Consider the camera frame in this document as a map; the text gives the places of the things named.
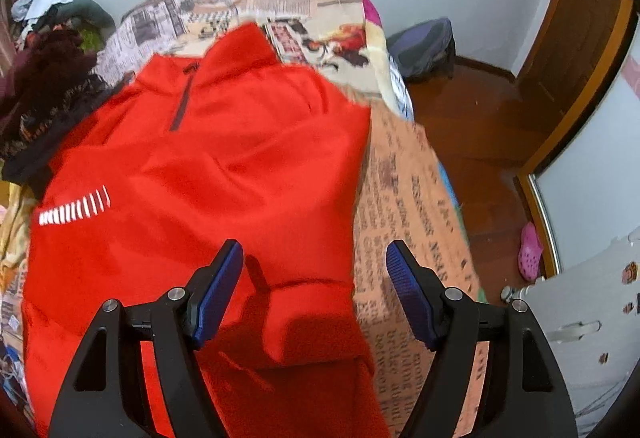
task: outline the gray backpack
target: gray backpack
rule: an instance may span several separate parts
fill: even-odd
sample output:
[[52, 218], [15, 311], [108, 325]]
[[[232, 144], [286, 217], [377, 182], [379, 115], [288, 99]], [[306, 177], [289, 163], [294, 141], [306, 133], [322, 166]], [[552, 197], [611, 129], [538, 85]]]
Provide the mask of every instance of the gray backpack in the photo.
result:
[[446, 17], [391, 35], [386, 47], [405, 80], [424, 80], [436, 70], [444, 70], [449, 78], [453, 77], [456, 42], [451, 21]]

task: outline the pink fabric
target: pink fabric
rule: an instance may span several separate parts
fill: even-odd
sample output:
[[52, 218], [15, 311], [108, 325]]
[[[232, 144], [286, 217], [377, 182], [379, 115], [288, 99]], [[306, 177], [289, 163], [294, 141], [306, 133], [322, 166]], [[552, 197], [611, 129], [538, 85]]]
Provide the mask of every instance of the pink fabric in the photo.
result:
[[625, 65], [622, 66], [622, 76], [640, 98], [640, 64], [632, 56], [629, 56]]
[[380, 14], [376, 7], [373, 5], [373, 2], [370, 0], [362, 0], [362, 7], [364, 8], [364, 18], [365, 20], [374, 23], [376, 26], [382, 27], [382, 20], [380, 19]]

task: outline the screw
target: screw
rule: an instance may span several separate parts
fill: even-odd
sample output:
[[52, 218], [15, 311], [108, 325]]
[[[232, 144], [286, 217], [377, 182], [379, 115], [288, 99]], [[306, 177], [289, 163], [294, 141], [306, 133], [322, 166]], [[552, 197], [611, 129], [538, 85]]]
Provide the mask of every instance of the screw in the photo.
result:
[[514, 299], [513, 303], [511, 303], [511, 307], [513, 307], [513, 309], [518, 313], [524, 313], [529, 309], [529, 305], [522, 299]]
[[169, 297], [169, 299], [171, 299], [172, 301], [179, 301], [184, 297], [185, 293], [186, 292], [184, 291], [184, 288], [180, 288], [178, 286], [176, 288], [171, 288], [166, 296]]
[[444, 294], [450, 301], [459, 301], [462, 299], [462, 291], [458, 290], [458, 288], [447, 288]]
[[118, 301], [116, 301], [116, 299], [109, 299], [108, 301], [105, 301], [104, 303], [102, 303], [102, 309], [107, 313], [113, 312], [113, 310], [116, 309], [117, 307], [118, 307]]

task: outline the red shirt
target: red shirt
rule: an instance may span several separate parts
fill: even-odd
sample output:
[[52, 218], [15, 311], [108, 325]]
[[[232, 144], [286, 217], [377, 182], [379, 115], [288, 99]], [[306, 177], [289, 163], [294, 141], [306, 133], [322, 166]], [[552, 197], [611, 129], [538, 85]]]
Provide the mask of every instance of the red shirt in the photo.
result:
[[[254, 24], [193, 63], [155, 56], [52, 162], [23, 304], [38, 432], [105, 299], [155, 300], [235, 238], [246, 256], [238, 286], [196, 354], [230, 436], [388, 436], [351, 303], [369, 109], [283, 66]], [[48, 223], [53, 209], [64, 223]], [[150, 346], [143, 359], [156, 427], [170, 436]]]

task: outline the crocs shoe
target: crocs shoe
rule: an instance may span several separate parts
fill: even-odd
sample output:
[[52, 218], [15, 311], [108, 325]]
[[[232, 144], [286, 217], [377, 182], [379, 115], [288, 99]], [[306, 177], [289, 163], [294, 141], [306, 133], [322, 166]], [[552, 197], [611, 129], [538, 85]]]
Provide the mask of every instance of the crocs shoe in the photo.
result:
[[540, 275], [540, 257], [542, 257], [543, 248], [533, 223], [529, 222], [524, 226], [520, 234], [520, 242], [518, 269], [527, 281], [535, 281]]

